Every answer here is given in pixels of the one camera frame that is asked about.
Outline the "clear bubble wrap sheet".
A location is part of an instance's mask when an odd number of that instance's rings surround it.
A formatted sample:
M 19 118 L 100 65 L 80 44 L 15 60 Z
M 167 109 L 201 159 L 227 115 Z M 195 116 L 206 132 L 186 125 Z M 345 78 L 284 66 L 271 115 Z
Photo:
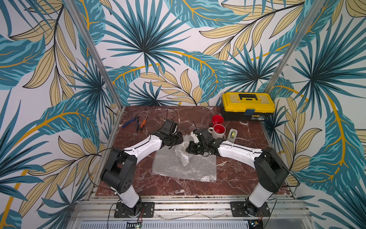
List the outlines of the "clear bubble wrap sheet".
M 152 173 L 165 177 L 200 182 L 216 182 L 216 156 L 192 155 L 173 147 L 164 147 L 155 154 Z
M 180 159 L 182 165 L 186 167 L 190 158 L 193 157 L 193 154 L 189 154 L 186 149 L 189 147 L 190 141 L 193 141 L 193 138 L 190 135 L 183 135 L 183 142 L 180 145 L 177 145 L 174 149 L 176 156 Z

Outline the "red mug black handle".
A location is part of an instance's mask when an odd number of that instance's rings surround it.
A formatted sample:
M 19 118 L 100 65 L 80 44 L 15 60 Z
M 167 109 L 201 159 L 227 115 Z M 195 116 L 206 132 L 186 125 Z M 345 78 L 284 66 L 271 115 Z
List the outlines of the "red mug black handle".
M 222 124 L 223 122 L 224 122 L 224 118 L 221 115 L 216 114 L 212 117 L 211 124 L 209 126 L 213 127 L 217 124 Z

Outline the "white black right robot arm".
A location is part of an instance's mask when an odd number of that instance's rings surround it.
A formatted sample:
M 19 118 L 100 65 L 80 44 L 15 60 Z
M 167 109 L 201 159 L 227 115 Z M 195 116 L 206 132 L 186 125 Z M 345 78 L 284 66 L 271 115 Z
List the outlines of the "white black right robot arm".
M 193 155 L 215 155 L 244 163 L 256 170 L 258 184 L 240 208 L 244 214 L 258 216 L 264 213 L 266 201 L 277 193 L 290 170 L 273 148 L 249 148 L 232 143 L 224 138 L 215 139 L 204 129 L 194 129 L 186 152 Z

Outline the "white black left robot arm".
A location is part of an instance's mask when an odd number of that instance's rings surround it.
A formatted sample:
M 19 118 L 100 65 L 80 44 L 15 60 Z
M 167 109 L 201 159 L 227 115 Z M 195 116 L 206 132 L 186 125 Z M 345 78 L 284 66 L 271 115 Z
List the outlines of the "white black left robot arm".
M 100 179 L 119 197 L 117 209 L 134 217 L 142 213 L 142 199 L 132 186 L 136 165 L 151 153 L 183 142 L 178 124 L 166 119 L 163 126 L 141 142 L 124 149 L 113 148 L 105 162 Z

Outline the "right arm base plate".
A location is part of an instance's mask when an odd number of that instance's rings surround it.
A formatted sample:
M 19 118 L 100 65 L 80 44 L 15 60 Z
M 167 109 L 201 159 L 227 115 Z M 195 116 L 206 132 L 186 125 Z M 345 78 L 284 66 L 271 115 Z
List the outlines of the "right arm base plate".
M 270 210 L 267 202 L 261 207 L 256 207 L 249 201 L 232 201 L 230 210 L 233 217 L 269 217 Z

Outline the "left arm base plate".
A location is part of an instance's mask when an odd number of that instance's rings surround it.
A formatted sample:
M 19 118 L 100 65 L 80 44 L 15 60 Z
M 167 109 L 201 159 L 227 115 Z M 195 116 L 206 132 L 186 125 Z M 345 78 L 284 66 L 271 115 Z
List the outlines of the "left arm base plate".
M 138 202 L 135 207 L 129 208 L 123 203 L 117 203 L 114 213 L 115 218 L 153 218 L 155 210 L 154 202 Z

